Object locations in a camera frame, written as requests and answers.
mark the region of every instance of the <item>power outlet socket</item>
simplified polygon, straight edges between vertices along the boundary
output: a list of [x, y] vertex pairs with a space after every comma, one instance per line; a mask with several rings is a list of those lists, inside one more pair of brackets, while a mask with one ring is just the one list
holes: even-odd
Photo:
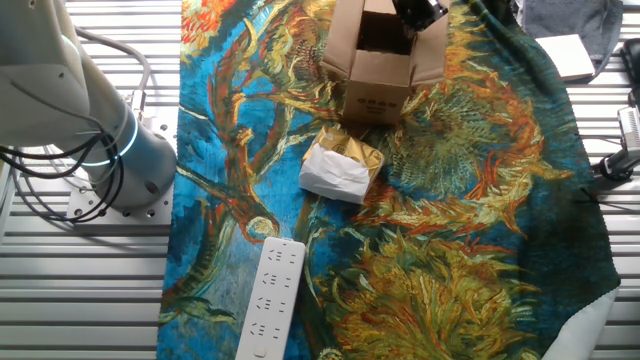
[[264, 241], [236, 360], [284, 358], [304, 254], [302, 243]]

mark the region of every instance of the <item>metal grating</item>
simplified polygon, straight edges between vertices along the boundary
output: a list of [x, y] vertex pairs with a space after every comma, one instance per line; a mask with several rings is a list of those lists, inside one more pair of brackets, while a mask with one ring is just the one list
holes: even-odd
[[[173, 138], [177, 120], [180, 4], [67, 3], [77, 25], [148, 56], [154, 72], [146, 125], [167, 139]], [[640, 0], [625, 0], [621, 41], [635, 37], [640, 37]], [[135, 88], [141, 67], [133, 58], [89, 41], [83, 45], [123, 94]], [[569, 88], [592, 162], [619, 149], [606, 140], [620, 139], [617, 110], [626, 106], [629, 90], [619, 57], [592, 84]], [[71, 192], [66, 183], [37, 181], [35, 186], [56, 210], [66, 211]], [[592, 359], [640, 359], [640, 179], [606, 191], [602, 200], [628, 210], [602, 205], [623, 279]], [[166, 228], [79, 234], [46, 223], [16, 199], [0, 226], [0, 359], [155, 359]]]

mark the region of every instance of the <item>box flap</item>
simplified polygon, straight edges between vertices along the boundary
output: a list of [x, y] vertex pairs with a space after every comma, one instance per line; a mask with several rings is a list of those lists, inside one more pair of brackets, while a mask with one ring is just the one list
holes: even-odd
[[364, 11], [380, 14], [396, 14], [396, 8], [393, 7], [391, 0], [366, 0], [364, 3]]
[[[440, 3], [449, 7], [449, 0], [441, 0]], [[411, 85], [431, 84], [444, 79], [448, 27], [449, 14], [416, 36], [411, 55], [414, 69]]]
[[329, 36], [320, 63], [327, 70], [344, 77], [348, 77], [351, 73], [363, 8], [364, 0], [338, 0], [336, 2]]
[[357, 50], [349, 79], [371, 84], [409, 87], [411, 57]]

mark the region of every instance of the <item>gray fabric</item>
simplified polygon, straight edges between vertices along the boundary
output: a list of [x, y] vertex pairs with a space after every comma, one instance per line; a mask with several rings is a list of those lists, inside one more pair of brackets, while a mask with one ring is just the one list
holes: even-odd
[[620, 0], [523, 0], [521, 10], [521, 26], [534, 38], [579, 34], [596, 75], [609, 60], [622, 26]]

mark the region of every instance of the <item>black device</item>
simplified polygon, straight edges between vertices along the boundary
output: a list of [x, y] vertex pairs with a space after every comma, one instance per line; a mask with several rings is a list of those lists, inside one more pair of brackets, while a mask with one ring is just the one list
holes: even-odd
[[629, 82], [633, 86], [629, 93], [629, 106], [638, 107], [640, 103], [640, 38], [625, 41], [620, 53]]
[[410, 36], [428, 28], [449, 12], [437, 0], [393, 0], [393, 6]]

